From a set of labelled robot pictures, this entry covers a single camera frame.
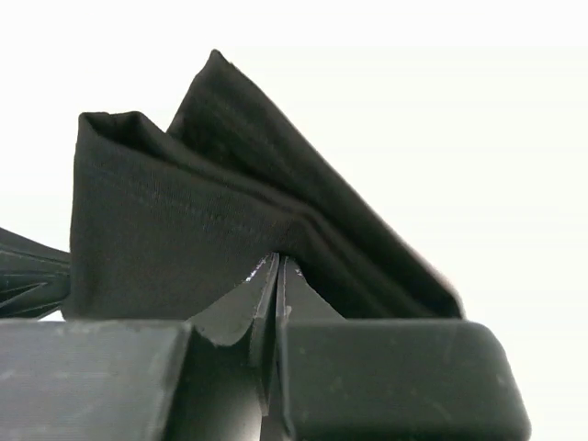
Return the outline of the black skirt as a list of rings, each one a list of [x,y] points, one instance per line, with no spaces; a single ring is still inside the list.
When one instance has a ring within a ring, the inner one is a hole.
[[[167,130],[81,114],[67,319],[186,319],[276,252],[351,318],[457,318],[453,289],[220,52]]]

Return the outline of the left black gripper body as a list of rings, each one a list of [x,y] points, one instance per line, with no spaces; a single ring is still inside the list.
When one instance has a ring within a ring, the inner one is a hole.
[[[70,294],[70,255],[1,231],[1,317],[41,319]]]

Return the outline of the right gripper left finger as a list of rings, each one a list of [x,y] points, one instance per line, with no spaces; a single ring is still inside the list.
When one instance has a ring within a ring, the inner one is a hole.
[[[1,437],[260,439],[278,264],[187,321],[2,321]]]

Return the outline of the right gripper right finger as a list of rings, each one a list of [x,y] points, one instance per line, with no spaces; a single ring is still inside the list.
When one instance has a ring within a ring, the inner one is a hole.
[[[460,319],[346,319],[284,258],[282,412],[294,440],[527,440],[499,340]]]

